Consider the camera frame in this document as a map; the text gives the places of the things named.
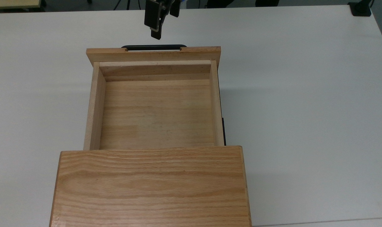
wood grain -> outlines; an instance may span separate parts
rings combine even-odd
[[[106,83],[100,149],[213,145],[208,79]]]
[[[86,132],[84,135],[84,150],[100,149],[106,81],[100,71],[99,64],[99,62],[94,63],[89,108],[87,112]]]
[[[131,62],[101,62],[100,69],[106,81],[108,77],[119,76],[122,80],[128,78],[136,79],[135,76],[151,76],[171,74],[202,74],[209,73],[211,69],[210,60],[199,61],[131,61]]]
[[[224,146],[223,125],[221,121],[221,105],[220,105],[220,90],[219,78],[217,75],[216,61],[211,62],[211,71],[209,75],[211,104],[212,104],[212,122],[215,135],[215,146]]]
[[[179,51],[128,51],[126,48],[87,49],[90,62],[105,61],[184,61],[216,60],[220,61],[220,46],[182,47]]]
[[[63,151],[51,227],[250,227],[237,146]]]

open drawer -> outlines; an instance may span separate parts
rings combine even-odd
[[[84,150],[223,146],[220,47],[87,49]]]

wooden box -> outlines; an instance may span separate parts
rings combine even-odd
[[[63,151],[51,227],[251,227],[242,148]]]
[[[84,150],[223,146],[220,47],[88,49]]]

wooden drawer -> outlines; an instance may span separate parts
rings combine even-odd
[[[220,47],[88,49],[84,150],[223,146]]]
[[[251,227],[240,146],[61,152],[51,227]]]

black stand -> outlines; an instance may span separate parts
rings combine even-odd
[[[352,15],[355,17],[370,17],[371,10],[368,6],[371,0],[362,0],[359,3],[348,3]]]

